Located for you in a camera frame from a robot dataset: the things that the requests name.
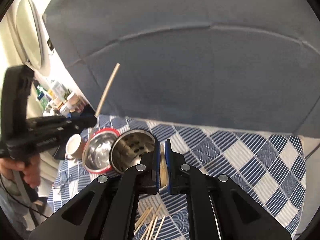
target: bamboo skewer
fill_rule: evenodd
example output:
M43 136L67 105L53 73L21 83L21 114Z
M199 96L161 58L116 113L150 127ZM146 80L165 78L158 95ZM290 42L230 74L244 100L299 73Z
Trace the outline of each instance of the bamboo skewer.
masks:
M149 240L151 240L152 235L153 235L153 232L155 231L155 227L156 227L157 221L158 221L158 216L156 216L155 222L153 223L153 227L152 227L152 230L151 230L151 233L150 233Z
M134 230L137 229L137 227L141 224L141 221L144 219L144 217L146 216L146 214L148 213L150 208L147 208L143 214L141 215L141 217L138 219L138 221L136 222L135 226L134 226Z
M145 222L145 220L147 219L147 217L149 216L150 212L153 210L153 207L150 208L150 210L148 211L148 213L145 215L145 217L143 218L143 220L141 221L140 225L137 227L137 229L134 231L133 235L135 235L140 227L143 225L143 223Z
M153 216L152 216L152 219L151 219L151 222L150 222L150 224L149 224L149 228L148 228L148 232L147 232L146 240L148 240L148 239L149 239L149 234L150 234L150 232L151 232L151 228L152 228L153 221L155 220L155 218L156 218L156 216L155 216L155 215L153 215Z
M106 88L104 89L104 92L103 92L102 97L101 97L101 99L100 99L99 105L98 105L98 107L97 107L96 113L95 113L95 115L94 115L96 118L99 117L99 114L100 114L100 112L101 112L103 103L104 103L104 101L106 100L107 94L108 94L109 89L110 89L110 87L111 87L111 85L112 85L113 79L115 78L116 73L118 72L119 67L120 67L120 64L117 63L116 66L115 66L115 68L113 69L113 72L112 72L109 80L108 80L108 83L107 83L107 85L106 85Z
M112 72L109 80L108 80L108 83L107 83L107 85L106 85L106 87L105 87L105 89L104 89L104 92L102 93L102 96L101 96L101 98L100 98L100 101L99 101L97 110L96 110L96 112L95 112L95 114L94 114L94 116L97 118L98 129L100 129L99 115L100 115L100 113L101 113L102 106L103 106L103 104L104 104L104 101L105 101L106 98L107 98L108 92L109 92L110 87L111 87L111 85L112 85L112 82L113 82L113 80L114 80L114 78L115 78L115 76L116 76L116 73L118 72L119 67L120 67L120 64L117 63L116 66L115 66L115 68L113 69L113 72ZM89 142L90 139L92 138L92 127L90 127L90 128L88 129L88 132L89 132L89 135L88 135L88 142Z
M156 212L152 215L151 222L149 223L149 225L147 226L147 228L146 228L145 231L143 232L143 235L142 235L142 237L140 238L140 240L143 239L146 234L147 234L146 240L148 240L148 237L149 237L149 234L150 234L152 225L153 225L153 221L154 221L156 215L158 214L158 212L160 211L161 206L162 206L162 204L160 204L160 205L157 207ZM144 221L148 218L148 215L150 214L151 210L153 210L153 207L150 208L150 210L148 211L147 215L140 221L140 225L139 225L137 228L136 228L136 226L135 226L135 231L134 231L133 235L135 235L135 234L138 232L138 230L140 229L140 227L143 225Z
M161 220L161 223L160 223L160 225L159 225L158 231L157 231L155 237L153 238L153 240L156 240L156 239L157 239L157 237L158 237L158 235L159 235L159 233L160 233L162 224L163 224L163 222L164 222L164 219L165 219L165 216L162 217L162 220Z
M141 236L140 240L142 240L144 238L144 236L146 235L146 233L149 231L149 228L151 227L151 223L149 223L149 225L147 226L146 230L144 230L143 235Z

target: table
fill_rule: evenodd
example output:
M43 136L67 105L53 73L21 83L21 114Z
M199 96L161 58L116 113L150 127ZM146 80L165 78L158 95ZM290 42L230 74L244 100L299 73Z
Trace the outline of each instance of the table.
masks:
M252 198L276 218L292 238L300 223L306 192L306 168L302 143L293 135L269 132L222 130L217 127L165 124L150 120L101 115L100 128L151 132L160 142L171 140L172 150L184 154L186 163L211 176L227 174ZM87 140L88 131L81 136ZM115 171L109 176L117 176ZM57 211L97 177L89 174L82 162L65 160L52 186L48 204ZM163 204L159 217L165 215L158 240L189 240L185 195L143 195L139 199L138 216L149 207ZM160 224L158 221L155 233ZM142 226L134 239L140 239Z

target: white wall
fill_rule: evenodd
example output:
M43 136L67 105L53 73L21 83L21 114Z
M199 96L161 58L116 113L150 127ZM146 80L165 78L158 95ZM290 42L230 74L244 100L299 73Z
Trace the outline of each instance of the white wall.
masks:
M7 15L0 22L0 86L9 66L21 65L22 61L11 38Z
M45 9L47 8L50 0L32 0L38 10L38 13L40 15L40 17L42 17ZM16 22L16 13L17 13L17 8L19 5L20 0L14 0L14 2L12 3L12 5L10 6L10 9L8 10L7 14L9 15L9 19L12 22L12 26L13 28L11 28L11 35L13 37L13 40L15 42L17 51L19 53L19 55L21 56L21 58L23 60L26 60L26 56L24 55L23 50L21 49L21 44L19 42L19 38L16 37L15 34L15 22ZM42 27L44 29L44 36L45 36L45 40L47 41L49 39L49 35L45 29L44 23L41 19L41 24ZM69 74L69 72L66 70L63 62L61 61L58 53L56 50L52 52L50 52L49 47L47 47L48 49L48 54L49 54L49 60L50 60L50 74L49 76L46 78L47 80L58 80L59 82L61 82L62 84L65 85L65 87L71 89L72 91L74 91L76 94L81 95L85 98L85 96L83 95L83 93L81 92L81 90L79 89L78 85L75 83L75 81L73 80L73 78L71 77L71 75Z

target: person's arm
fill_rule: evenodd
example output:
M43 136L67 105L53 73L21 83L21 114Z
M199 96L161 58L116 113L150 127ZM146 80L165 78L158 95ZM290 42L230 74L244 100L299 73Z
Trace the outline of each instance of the person's arm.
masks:
M28 213L28 209L20 205L11 196L9 196L5 189L15 199L23 203L23 199L20 195L18 187L14 182L12 170L22 171L25 175L25 182L28 183L32 188L35 188L40 184L40 157L33 156L30 160L30 163L31 164L28 167L25 167L23 162L17 162L11 159L0 159L0 176L3 182L3 184L0 184L0 206L15 230L24 239L28 239L30 234L29 231L26 231L27 224L23 218L23 216Z

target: wooden stick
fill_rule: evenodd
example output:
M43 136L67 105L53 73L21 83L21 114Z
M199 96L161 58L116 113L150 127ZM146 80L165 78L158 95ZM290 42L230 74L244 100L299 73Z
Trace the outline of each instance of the wooden stick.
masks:
M134 230L137 229L137 227L141 224L141 221L144 219L144 217L146 216L146 214L149 211L149 207L143 212L143 214L141 215L141 217L138 219L138 221L136 222L135 226L134 226Z
M98 116L99 116L99 114L100 114L100 112L101 112L103 103L104 103L104 101L106 100L107 94L108 94L108 92L109 92L109 89L110 89L110 87L111 87L111 85L112 85L113 79L115 78L116 73L117 73L119 67L120 67L120 64L117 63L116 66L115 66L115 68L113 69L113 72L112 72L109 80L108 80L108 83L107 83L107 85L106 85L106 88L104 89L104 92L103 92L102 97L101 97L101 99L100 99L99 105L98 105L98 107L97 107L96 113L94 114L94 116L95 116L96 118L98 118Z
M158 216L156 216L155 222L153 223L153 227L152 227L152 231L151 231L151 233L150 233L149 240L151 240L152 235L153 235L153 232L155 231L155 227L156 227L157 221L158 221Z
M156 216L153 214L151 222L150 222L150 225L149 225L149 228L148 228L148 233L147 233L147 236L146 236L146 240L149 239L149 234L150 234L150 231L151 231L151 228L152 228L152 225L153 225L153 221L155 220L155 218L156 218Z
M140 227L143 225L143 223L145 222L145 220L147 219L148 215L150 214L150 212L153 210L153 207L150 208L150 210L148 211L148 213L146 214L146 216L143 218L143 220L141 221L141 224L137 227L137 229L134 231L133 235L135 235Z
M155 216L158 214L158 212L160 211L160 208L161 208L162 204L160 204L155 212Z
M153 238L153 240L156 240L156 239L157 239L157 237L158 237L158 235L159 235L159 232L160 232L160 230L161 230L162 224L163 224L163 222L164 222L164 219L165 219L165 216L163 216L163 218L162 218L162 220L161 220L161 223L160 223L160 225L159 225L158 231L157 231L157 233L156 233L156 236Z
M141 236L140 240L142 240L144 238L144 236L146 235L146 233L149 231L149 228L151 227L151 223L149 223L149 225L146 227L146 230L144 230L143 235Z

